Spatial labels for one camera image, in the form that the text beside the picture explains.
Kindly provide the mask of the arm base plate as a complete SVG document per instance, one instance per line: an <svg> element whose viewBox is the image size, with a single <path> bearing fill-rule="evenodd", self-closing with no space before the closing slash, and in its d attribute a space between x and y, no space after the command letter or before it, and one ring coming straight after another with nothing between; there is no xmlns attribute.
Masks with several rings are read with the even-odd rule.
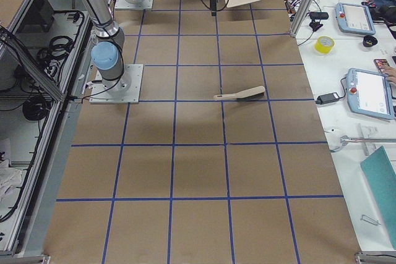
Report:
<svg viewBox="0 0 396 264"><path fill-rule="evenodd" d="M95 79L101 82L93 85L94 95L89 97L89 102L91 104L138 104L143 71L143 64L125 64L124 74L115 87L113 85L117 80L113 82L103 80L100 72L97 71Z"/></svg>
<svg viewBox="0 0 396 264"><path fill-rule="evenodd" d="M153 0L116 0L115 10L116 11L142 11L145 9L152 9Z"/></svg>

